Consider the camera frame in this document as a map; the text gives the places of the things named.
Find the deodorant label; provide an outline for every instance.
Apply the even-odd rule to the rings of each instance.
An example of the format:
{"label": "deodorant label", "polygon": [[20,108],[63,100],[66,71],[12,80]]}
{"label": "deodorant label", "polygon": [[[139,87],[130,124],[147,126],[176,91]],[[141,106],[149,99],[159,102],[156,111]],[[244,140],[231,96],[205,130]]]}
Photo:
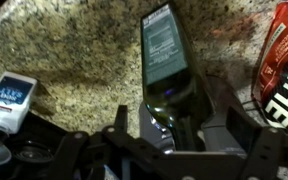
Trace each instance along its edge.
{"label": "deodorant label", "polygon": [[146,85],[185,69],[183,45],[169,5],[150,14],[142,23]]}
{"label": "deodorant label", "polygon": [[0,102],[9,104],[23,104],[33,84],[8,76],[0,82]]}

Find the wine bottle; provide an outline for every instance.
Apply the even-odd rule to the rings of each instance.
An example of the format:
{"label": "wine bottle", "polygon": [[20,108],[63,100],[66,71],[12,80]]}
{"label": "wine bottle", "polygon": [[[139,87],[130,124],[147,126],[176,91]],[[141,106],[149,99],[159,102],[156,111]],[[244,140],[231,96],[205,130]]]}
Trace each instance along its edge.
{"label": "wine bottle", "polygon": [[141,45],[147,109],[171,131],[176,150],[203,151],[197,131],[213,114],[213,102],[172,4],[141,19]]}

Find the granite countertop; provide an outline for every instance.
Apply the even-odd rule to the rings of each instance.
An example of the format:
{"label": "granite countertop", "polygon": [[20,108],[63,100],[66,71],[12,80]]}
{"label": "granite countertop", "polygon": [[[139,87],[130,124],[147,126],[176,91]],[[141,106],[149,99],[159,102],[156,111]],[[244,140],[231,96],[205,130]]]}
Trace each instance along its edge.
{"label": "granite countertop", "polygon": [[[278,0],[175,1],[197,60],[242,102]],[[142,100],[140,17],[162,1],[8,0],[0,9],[0,76],[39,80],[32,112],[67,130],[114,121],[129,107],[138,136]]]}

